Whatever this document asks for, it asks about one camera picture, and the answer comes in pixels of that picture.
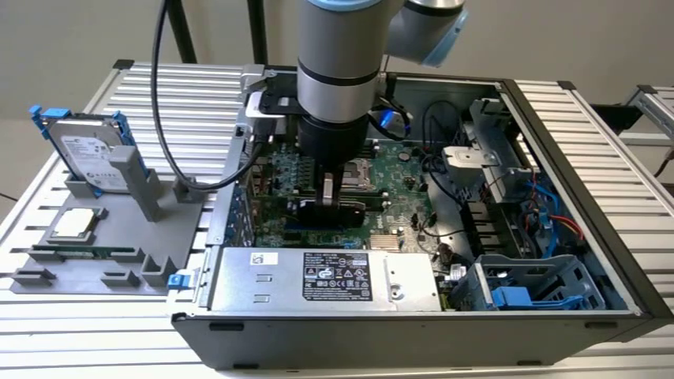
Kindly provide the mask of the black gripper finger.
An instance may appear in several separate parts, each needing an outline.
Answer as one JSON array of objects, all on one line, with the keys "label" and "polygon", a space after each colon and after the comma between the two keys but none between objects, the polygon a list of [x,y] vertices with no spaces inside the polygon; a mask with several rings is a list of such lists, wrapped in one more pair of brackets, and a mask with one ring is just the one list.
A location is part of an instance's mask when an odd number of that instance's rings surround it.
[{"label": "black gripper finger", "polygon": [[314,189],[317,205],[333,207],[339,200],[341,191],[341,167],[326,167],[317,164],[314,168]]}]

